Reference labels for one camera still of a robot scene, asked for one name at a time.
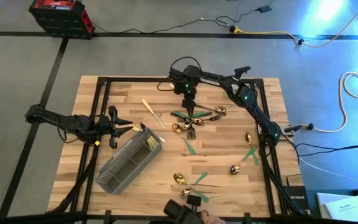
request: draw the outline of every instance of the black camera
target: black camera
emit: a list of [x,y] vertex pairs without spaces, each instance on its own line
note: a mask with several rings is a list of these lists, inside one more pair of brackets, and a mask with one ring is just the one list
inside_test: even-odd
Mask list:
[[174,200],[169,200],[164,208],[164,213],[173,219],[175,224],[203,224],[197,206],[201,205],[201,198],[189,195],[187,203],[191,204],[191,209],[186,205],[179,205]]

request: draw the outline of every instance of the person's hand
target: person's hand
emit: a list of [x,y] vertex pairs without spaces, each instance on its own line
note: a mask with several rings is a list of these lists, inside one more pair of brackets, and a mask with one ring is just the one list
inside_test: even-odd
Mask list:
[[204,224],[226,224],[226,222],[221,220],[220,218],[215,217],[213,215],[209,215],[207,211],[201,212],[201,220]]

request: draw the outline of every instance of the wooden table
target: wooden table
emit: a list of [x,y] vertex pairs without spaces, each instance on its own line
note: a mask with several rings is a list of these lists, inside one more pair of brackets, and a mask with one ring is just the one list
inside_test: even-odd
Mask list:
[[[96,76],[81,78],[73,114],[90,113],[97,79]],[[287,111],[279,80],[264,78],[264,83],[272,121],[281,125],[287,124]],[[163,83],[161,88],[169,86]],[[254,119],[244,108],[239,108],[229,100],[221,88],[201,83],[197,90],[197,103],[210,108],[225,106],[227,116],[206,126],[195,126],[197,138],[190,141],[190,144],[197,155],[190,155],[181,137],[171,130],[176,118],[170,116],[170,112],[185,111],[180,106],[182,96],[173,92],[158,91],[156,83],[111,83],[108,106],[115,105],[120,118],[131,120],[136,126],[139,126],[140,122],[144,123],[167,142],[163,143],[160,154],[135,178],[124,193],[109,195],[95,181],[100,167],[117,151],[108,146],[109,136],[104,137],[99,147],[88,213],[104,214],[105,210],[111,210],[115,215],[165,215],[163,208],[169,199],[178,203],[186,202],[180,198],[180,192],[185,186],[177,184],[173,174],[181,173],[188,182],[194,182],[206,171],[208,176],[195,187],[209,197],[209,203],[202,203],[201,210],[207,210],[210,214],[220,217],[243,217],[244,212],[251,213],[252,217],[269,217],[262,165],[256,166],[252,157],[249,157],[241,166],[239,174],[229,174],[230,167],[237,164],[249,151],[249,146],[244,140],[246,132],[251,133],[255,140],[254,145],[259,148]],[[99,99],[99,107],[102,98],[103,94]],[[143,98],[161,117],[166,129],[158,124],[142,104]],[[134,134],[134,131],[125,133],[117,139],[118,146],[123,145]],[[48,210],[55,208],[74,185],[82,145],[79,141],[64,145]],[[296,154],[289,143],[280,141],[276,149],[284,183],[287,175],[300,174],[300,170]],[[291,183],[302,185],[300,176],[291,177]],[[277,191],[273,185],[272,188],[275,208],[279,212]],[[82,196],[77,209],[81,209],[81,204]]]

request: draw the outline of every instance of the gray concrete floor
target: gray concrete floor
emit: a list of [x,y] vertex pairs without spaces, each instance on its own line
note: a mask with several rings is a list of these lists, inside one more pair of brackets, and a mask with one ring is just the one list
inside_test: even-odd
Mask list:
[[[0,31],[41,31],[27,12],[31,0],[0,0]],[[199,17],[234,17],[270,0],[171,1],[84,0],[91,19],[110,31],[136,27],[144,31],[175,26]],[[249,31],[286,30],[293,34],[336,34],[358,10],[358,0],[275,0],[272,11],[253,12],[238,24]],[[209,22],[172,32],[225,33]],[[358,35],[358,18],[344,34]],[[0,206],[22,150],[29,124],[28,107],[38,103],[60,39],[0,37]],[[313,41],[310,44],[322,44]],[[191,55],[204,70],[232,75],[250,65],[250,77],[278,77],[291,123],[310,123],[326,129],[340,126],[338,79],[358,70],[358,41],[339,40],[320,49],[296,48],[291,40],[94,38],[70,40],[58,71],[47,108],[70,114],[82,75],[166,76],[177,58]],[[183,68],[190,62],[181,62]],[[358,94],[358,79],[349,80]],[[358,144],[358,100],[344,94],[348,125],[334,134],[299,131],[295,142],[322,146]],[[62,142],[56,130],[41,125],[9,215],[43,213],[47,207]],[[317,149],[302,147],[300,153]],[[306,157],[309,163],[358,179],[358,149]],[[307,189],[354,189],[358,182],[300,165]]]

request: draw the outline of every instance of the white cable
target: white cable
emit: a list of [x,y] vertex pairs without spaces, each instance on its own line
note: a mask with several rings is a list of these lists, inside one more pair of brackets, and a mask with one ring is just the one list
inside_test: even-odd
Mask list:
[[319,167],[316,167],[316,166],[313,166],[311,165],[310,163],[307,163],[305,160],[303,160],[302,158],[299,158],[301,161],[303,161],[306,165],[312,167],[312,168],[315,168],[315,169],[318,169],[318,170],[321,170],[321,171],[324,171],[324,172],[327,172],[329,174],[334,174],[334,175],[337,175],[337,176],[340,176],[340,177],[344,177],[344,178],[347,178],[347,179],[350,179],[350,180],[354,180],[354,181],[358,181],[357,179],[355,178],[352,178],[352,177],[346,177],[344,175],[341,175],[341,174],[337,174],[337,173],[334,173],[334,172],[331,172],[331,171],[328,171],[328,170],[324,170],[322,168],[319,168]]
[[343,75],[341,75],[340,79],[339,79],[339,106],[341,107],[341,111],[342,111],[342,114],[343,114],[343,117],[344,117],[344,121],[343,121],[343,124],[340,128],[336,129],[336,130],[323,130],[323,129],[319,129],[319,128],[314,128],[315,130],[317,131],[321,131],[321,132],[324,132],[324,133],[334,133],[336,131],[339,131],[341,130],[347,123],[347,115],[346,115],[346,111],[345,111],[345,108],[343,107],[343,101],[342,101],[342,80],[343,78],[345,77],[345,79],[343,80],[343,89],[346,91],[347,94],[353,96],[354,98],[358,98],[358,95],[355,95],[353,93],[351,93],[348,89],[347,89],[347,86],[346,86],[346,81],[349,77],[351,76],[355,76],[358,78],[358,72],[346,72],[344,73]]

